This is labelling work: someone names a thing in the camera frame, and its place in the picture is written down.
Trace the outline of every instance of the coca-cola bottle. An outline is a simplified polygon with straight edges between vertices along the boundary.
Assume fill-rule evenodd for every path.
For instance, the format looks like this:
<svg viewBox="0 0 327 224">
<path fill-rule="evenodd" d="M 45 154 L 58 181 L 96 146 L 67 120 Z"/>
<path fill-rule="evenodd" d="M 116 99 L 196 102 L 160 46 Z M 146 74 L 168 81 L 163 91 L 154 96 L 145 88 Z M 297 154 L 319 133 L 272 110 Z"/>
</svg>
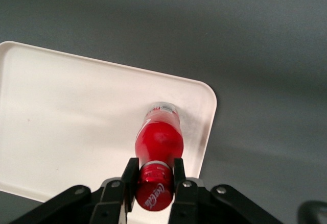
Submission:
<svg viewBox="0 0 327 224">
<path fill-rule="evenodd" d="M 136 137 L 135 153 L 141 164 L 137 202 L 150 211 L 166 208 L 174 195 L 174 158 L 180 158 L 183 153 L 179 116 L 174 105 L 159 102 L 151 107 Z"/>
</svg>

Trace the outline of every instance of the red bottle cap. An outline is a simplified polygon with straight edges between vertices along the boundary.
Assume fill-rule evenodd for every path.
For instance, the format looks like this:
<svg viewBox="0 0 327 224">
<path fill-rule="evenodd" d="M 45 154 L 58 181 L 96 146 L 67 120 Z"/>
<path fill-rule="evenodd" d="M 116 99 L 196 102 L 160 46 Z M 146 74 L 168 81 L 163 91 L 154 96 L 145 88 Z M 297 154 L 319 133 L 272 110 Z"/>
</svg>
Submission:
<svg viewBox="0 0 327 224">
<path fill-rule="evenodd" d="M 159 211 L 166 208 L 174 195 L 173 173 L 160 163 L 144 165 L 139 172 L 135 198 L 146 210 Z"/>
</svg>

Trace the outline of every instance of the screw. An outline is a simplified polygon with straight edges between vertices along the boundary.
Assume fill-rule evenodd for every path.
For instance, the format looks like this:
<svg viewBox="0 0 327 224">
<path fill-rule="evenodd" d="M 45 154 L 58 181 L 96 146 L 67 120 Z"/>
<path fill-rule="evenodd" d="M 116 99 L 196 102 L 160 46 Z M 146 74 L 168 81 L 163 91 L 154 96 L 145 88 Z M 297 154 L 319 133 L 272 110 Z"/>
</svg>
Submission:
<svg viewBox="0 0 327 224">
<path fill-rule="evenodd" d="M 107 216 L 109 216 L 109 211 L 107 210 L 107 211 L 103 212 L 103 213 L 102 213 L 102 216 L 103 216 L 103 217 L 107 217 Z"/>
<path fill-rule="evenodd" d="M 184 181 L 183 182 L 183 186 L 184 187 L 191 187 L 192 186 L 192 183 L 190 181 Z"/>
<path fill-rule="evenodd" d="M 119 181 L 114 181 L 112 184 L 111 184 L 111 187 L 118 187 L 121 183 Z"/>
<path fill-rule="evenodd" d="M 85 188 L 84 188 L 84 187 L 81 187 L 81 188 L 79 188 L 79 189 L 77 189 L 77 190 L 75 191 L 75 195 L 81 194 L 81 193 L 83 193 L 84 191 L 85 191 Z"/>
<path fill-rule="evenodd" d="M 217 187 L 216 191 L 220 194 L 225 194 L 227 192 L 224 187 Z"/>
<path fill-rule="evenodd" d="M 181 211 L 181 212 L 179 212 L 179 214 L 180 214 L 180 216 L 182 216 L 182 217 L 186 217 L 187 215 L 188 215 L 188 213 L 186 212 L 186 211 Z"/>
</svg>

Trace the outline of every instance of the white tray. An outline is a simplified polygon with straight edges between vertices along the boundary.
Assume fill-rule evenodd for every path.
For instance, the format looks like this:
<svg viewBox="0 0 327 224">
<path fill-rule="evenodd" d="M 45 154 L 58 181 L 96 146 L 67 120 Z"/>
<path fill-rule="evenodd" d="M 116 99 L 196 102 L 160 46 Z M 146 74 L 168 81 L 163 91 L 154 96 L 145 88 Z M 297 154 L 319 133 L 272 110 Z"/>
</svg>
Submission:
<svg viewBox="0 0 327 224">
<path fill-rule="evenodd" d="M 199 177 L 217 100 L 203 82 L 16 42 L 0 44 L 0 190 L 46 201 L 120 177 L 149 106 L 176 105 L 188 177 Z M 167 223 L 134 205 L 128 223 Z"/>
</svg>

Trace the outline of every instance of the bottle label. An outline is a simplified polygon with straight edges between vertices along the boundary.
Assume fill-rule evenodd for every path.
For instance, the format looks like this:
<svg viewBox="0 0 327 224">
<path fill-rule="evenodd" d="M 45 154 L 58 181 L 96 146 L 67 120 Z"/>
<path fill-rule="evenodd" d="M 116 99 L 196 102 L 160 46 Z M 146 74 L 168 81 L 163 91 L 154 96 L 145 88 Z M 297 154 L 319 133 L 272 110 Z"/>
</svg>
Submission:
<svg viewBox="0 0 327 224">
<path fill-rule="evenodd" d="M 144 205 L 147 206 L 149 209 L 152 209 L 157 203 L 157 198 L 164 191 L 165 187 L 163 186 L 163 184 L 159 183 L 157 187 L 153 190 L 152 194 L 150 194 L 148 199 L 144 202 Z"/>
<path fill-rule="evenodd" d="M 150 112 L 152 112 L 153 110 L 157 110 L 160 109 L 161 111 L 166 111 L 169 112 L 170 114 L 172 113 L 176 113 L 176 108 L 173 104 L 171 103 L 166 103 L 166 102 L 159 102 L 159 103 L 155 103 L 152 108 L 150 109 L 150 111 L 148 112 L 148 114 Z"/>
</svg>

